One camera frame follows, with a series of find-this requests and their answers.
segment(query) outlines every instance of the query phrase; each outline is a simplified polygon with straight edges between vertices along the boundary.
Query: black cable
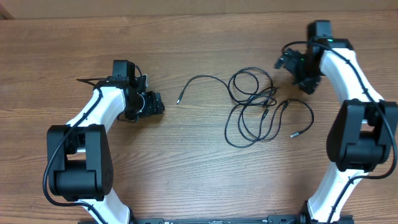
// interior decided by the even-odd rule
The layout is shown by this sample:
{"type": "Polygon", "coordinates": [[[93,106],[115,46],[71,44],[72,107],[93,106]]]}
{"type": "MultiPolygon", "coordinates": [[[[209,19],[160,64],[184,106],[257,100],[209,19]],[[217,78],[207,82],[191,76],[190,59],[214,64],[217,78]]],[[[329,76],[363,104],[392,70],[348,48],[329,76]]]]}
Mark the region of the black cable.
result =
{"type": "MultiPolygon", "coordinates": [[[[89,82],[89,80],[100,80],[100,79],[92,79],[92,78],[88,78],[88,79],[77,79],[79,82],[84,82],[84,83],[88,83],[90,85],[94,85],[93,83],[89,82]]],[[[83,206],[86,207],[88,211],[92,210],[93,213],[97,216],[98,220],[102,223],[102,224],[106,224],[107,222],[103,219],[103,217],[100,215],[100,213],[94,208],[93,205],[90,205],[89,203],[86,202],[75,202],[75,203],[62,203],[62,202],[56,202],[53,198],[51,198],[48,189],[47,189],[47,177],[49,175],[49,170],[50,167],[55,159],[55,156],[57,156],[58,151],[60,150],[61,146],[65,143],[65,141],[68,139],[69,135],[71,135],[71,133],[76,129],[76,127],[83,122],[88,115],[95,109],[95,107],[98,105],[98,103],[100,103],[103,94],[101,89],[97,86],[95,87],[98,90],[98,98],[97,100],[94,102],[93,106],[91,106],[86,113],[83,113],[83,116],[67,131],[67,133],[63,136],[63,138],[61,139],[60,143],[58,144],[58,146],[55,148],[53,154],[51,155],[51,158],[49,159],[49,162],[47,163],[47,166],[45,168],[44,171],[44,175],[43,175],[43,193],[45,198],[53,205],[56,206],[61,206],[61,207],[72,207],[72,206],[83,206]]]]}
{"type": "Polygon", "coordinates": [[[141,69],[139,69],[138,65],[136,65],[136,69],[138,70],[139,76],[141,77],[141,84],[140,84],[140,86],[141,86],[142,90],[145,90],[145,82],[144,82],[144,80],[142,79],[142,72],[141,72],[141,69]]]}
{"type": "Polygon", "coordinates": [[[225,140],[226,140],[226,142],[227,142],[228,144],[230,144],[231,146],[234,146],[234,147],[237,147],[237,148],[245,148],[245,147],[252,146],[254,143],[256,143],[256,142],[258,142],[258,141],[263,141],[263,140],[264,140],[264,141],[271,141],[271,140],[273,140],[273,139],[278,135],[278,133],[279,133],[280,126],[281,126],[281,124],[282,124],[282,114],[283,114],[283,112],[285,111],[285,109],[287,108],[287,106],[289,105],[289,102],[299,102],[299,103],[304,104],[304,105],[310,110],[310,112],[311,112],[311,117],[312,117],[312,121],[311,121],[310,125],[308,125],[308,127],[306,127],[304,130],[301,130],[301,131],[298,131],[298,132],[296,132],[296,133],[293,133],[290,137],[294,138],[294,137],[296,137],[296,136],[298,136],[298,135],[300,135],[300,134],[306,132],[308,129],[310,129],[311,125],[312,125],[313,122],[314,122],[314,114],[313,114],[313,111],[312,111],[311,107],[310,107],[308,104],[306,104],[305,102],[303,102],[303,101],[301,101],[301,100],[298,100],[298,99],[289,99],[289,100],[285,100],[285,101],[281,102],[281,103],[277,106],[277,108],[275,109],[274,114],[273,114],[272,119],[271,119],[271,124],[270,124],[270,126],[269,126],[268,132],[267,132],[264,136],[261,136],[261,134],[262,134],[262,123],[263,123],[264,119],[266,118],[266,116],[267,116],[267,114],[268,114],[268,112],[269,112],[269,108],[270,108],[271,106],[275,106],[275,105],[277,104],[277,101],[275,100],[275,98],[273,98],[273,96],[276,94],[276,91],[277,91],[278,88],[274,86],[274,84],[273,84],[273,82],[272,82],[271,76],[270,76],[266,71],[264,71],[263,69],[257,68],[257,67],[248,67],[248,68],[242,68],[242,69],[240,69],[238,72],[236,72],[234,75],[232,75],[232,77],[229,79],[228,84],[226,84],[223,80],[220,80],[219,78],[214,77],[214,76],[211,76],[211,75],[197,75],[197,76],[195,76],[195,77],[189,79],[189,81],[187,82],[187,84],[184,86],[184,88],[183,88],[183,90],[181,91],[181,94],[180,94],[180,96],[179,96],[179,98],[178,98],[178,100],[177,100],[177,104],[179,104],[179,103],[181,102],[182,96],[183,96],[183,94],[185,93],[185,89],[187,88],[187,86],[189,85],[189,83],[192,82],[192,81],[193,81],[194,79],[196,79],[196,78],[203,78],[203,77],[205,77],[205,78],[214,78],[215,80],[217,80],[217,81],[221,82],[222,84],[224,84],[224,86],[225,86],[226,89],[228,90],[229,96],[230,96],[230,97],[232,98],[232,100],[236,103],[236,106],[234,106],[234,107],[232,108],[231,112],[229,113],[228,119],[227,119],[226,124],[225,124],[225,130],[224,130],[225,140]],[[257,76],[256,76],[255,74],[253,74],[250,70],[260,71],[263,75],[265,75],[265,76],[269,79],[269,81],[270,81],[270,86],[267,87],[267,88],[265,88],[265,89],[263,89],[263,90],[261,90],[261,91],[259,91],[259,80],[258,80],[257,76]],[[256,84],[257,84],[257,87],[256,87],[256,90],[255,90],[253,93],[246,93],[246,92],[244,92],[244,91],[242,91],[242,90],[240,90],[240,89],[238,88],[238,86],[236,85],[236,77],[237,77],[238,75],[240,75],[240,74],[248,74],[248,75],[252,76],[252,77],[255,79],[256,84]],[[235,96],[233,95],[232,91],[231,91],[231,82],[233,83],[233,86],[235,87],[235,89],[237,89],[239,92],[241,92],[241,93],[244,94],[244,95],[248,95],[249,98],[246,99],[246,100],[238,100],[238,99],[236,99],[235,96]],[[261,99],[261,101],[260,101],[260,102],[257,102],[257,103],[253,103],[254,100],[258,100],[258,99],[261,99]],[[273,135],[273,137],[266,139],[266,137],[268,137],[269,133],[271,132],[272,124],[273,124],[273,122],[274,122],[274,118],[275,118],[275,116],[276,116],[276,114],[277,114],[277,111],[278,111],[278,109],[279,109],[282,105],[283,105],[283,108],[282,108],[282,111],[280,112],[278,130],[277,130],[277,132],[273,135]],[[262,106],[262,107],[265,108],[264,112],[262,113],[261,120],[260,120],[260,123],[259,123],[259,134],[258,134],[258,135],[253,134],[253,133],[248,129],[248,127],[246,126],[246,123],[244,122],[244,111],[245,111],[249,106],[262,106]],[[231,119],[232,114],[234,113],[234,111],[235,111],[238,107],[242,107],[242,110],[241,110],[241,112],[240,112],[240,114],[239,114],[239,118],[238,118],[238,129],[239,129],[239,132],[240,132],[240,134],[242,135],[242,137],[243,137],[244,139],[246,139],[246,140],[248,140],[248,141],[251,141],[249,144],[244,145],[244,146],[238,146],[238,145],[233,144],[233,143],[228,139],[228,135],[227,135],[229,120],[231,119]],[[247,135],[245,135],[245,134],[242,132],[241,122],[242,122],[242,124],[243,124],[245,130],[249,133],[250,136],[247,136],[247,135]]]}
{"type": "Polygon", "coordinates": [[[359,176],[350,178],[350,179],[347,181],[347,184],[344,186],[343,190],[340,192],[340,194],[339,194],[339,196],[338,196],[338,198],[337,198],[337,200],[336,200],[334,206],[332,206],[332,208],[331,208],[331,213],[330,213],[330,215],[329,215],[329,217],[328,217],[328,221],[327,221],[327,223],[326,223],[326,224],[330,224],[331,219],[333,218],[333,214],[336,212],[336,208],[337,208],[337,206],[338,206],[340,200],[343,198],[343,196],[344,196],[345,192],[347,191],[349,185],[352,184],[352,183],[354,182],[354,180],[357,180],[357,179],[379,180],[379,179],[384,179],[384,178],[390,176],[390,175],[393,173],[393,171],[394,171],[394,169],[396,168],[396,165],[397,165],[397,145],[396,145],[396,142],[395,142],[395,137],[394,137],[394,135],[393,135],[393,133],[392,133],[391,127],[390,127],[390,125],[389,125],[389,123],[388,123],[388,121],[387,121],[386,116],[385,116],[384,113],[382,112],[382,110],[381,110],[381,108],[379,107],[379,105],[374,101],[374,99],[372,98],[372,96],[369,94],[368,89],[365,87],[365,85],[364,85],[364,83],[363,83],[363,81],[362,81],[362,79],[361,79],[361,76],[359,75],[359,73],[358,73],[357,69],[355,68],[355,66],[350,62],[350,60],[348,60],[347,58],[345,58],[344,56],[342,56],[341,54],[339,54],[337,51],[335,51],[335,50],[333,50],[333,49],[331,49],[331,48],[329,48],[329,47],[327,47],[327,46],[325,46],[325,45],[323,45],[323,44],[314,43],[314,42],[309,42],[309,41],[295,41],[295,42],[291,42],[291,43],[285,45],[285,46],[282,48],[282,53],[285,52],[285,49],[286,49],[288,46],[291,46],[291,45],[294,45],[294,44],[314,45],[314,46],[321,47],[321,48],[323,48],[323,49],[325,49],[325,50],[329,50],[330,52],[332,52],[332,53],[334,53],[336,56],[338,56],[340,59],[342,59],[346,64],[348,64],[348,65],[353,69],[353,71],[354,71],[354,73],[355,73],[355,75],[356,75],[356,78],[358,79],[359,84],[361,85],[361,88],[363,89],[363,93],[366,95],[366,97],[369,99],[369,101],[370,101],[372,104],[375,105],[375,107],[376,107],[376,109],[377,109],[377,112],[380,114],[381,119],[383,120],[383,123],[386,125],[386,129],[387,129],[387,132],[388,132],[388,134],[389,134],[389,137],[390,137],[390,140],[391,140],[391,144],[392,144],[393,160],[392,160],[392,164],[391,164],[390,169],[389,169],[385,174],[383,174],[383,175],[376,175],[376,176],[359,175],[359,176]]]}

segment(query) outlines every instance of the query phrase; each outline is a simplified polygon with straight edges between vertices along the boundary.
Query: wood grain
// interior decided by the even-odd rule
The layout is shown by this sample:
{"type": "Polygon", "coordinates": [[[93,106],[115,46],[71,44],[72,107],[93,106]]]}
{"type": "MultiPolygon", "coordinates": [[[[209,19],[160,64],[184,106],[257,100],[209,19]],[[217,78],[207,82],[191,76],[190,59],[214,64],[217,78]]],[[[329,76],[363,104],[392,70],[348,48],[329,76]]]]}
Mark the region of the wood grain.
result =
{"type": "Polygon", "coordinates": [[[396,10],[396,0],[0,0],[15,19],[396,10]]]}
{"type": "MultiPolygon", "coordinates": [[[[334,35],[351,41],[374,88],[385,99],[398,100],[395,11],[0,21],[0,223],[90,218],[81,208],[54,207],[45,200],[45,133],[72,119],[90,99],[92,88],[75,79],[110,75],[114,59],[138,64],[166,106],[163,116],[115,122],[108,133],[114,188],[137,217],[296,213],[327,167],[325,141],[339,104],[328,80],[308,96],[291,85],[286,71],[272,67],[280,48],[304,40],[306,25],[315,19],[332,20],[334,35]],[[307,133],[289,138],[310,121],[305,107],[292,105],[274,141],[231,147],[223,130],[233,103],[214,80],[195,80],[175,104],[189,78],[210,74],[228,81],[250,66],[267,70],[281,86],[277,100],[300,98],[311,105],[315,124],[307,133]]],[[[243,90],[254,88],[250,78],[238,81],[243,90]]],[[[250,126],[260,117],[251,109],[250,126]]],[[[230,136],[244,143],[234,125],[230,136]]],[[[385,172],[389,162],[374,174],[385,172]]],[[[364,180],[343,213],[353,214],[356,223],[394,223],[397,184],[397,174],[364,180]]]]}

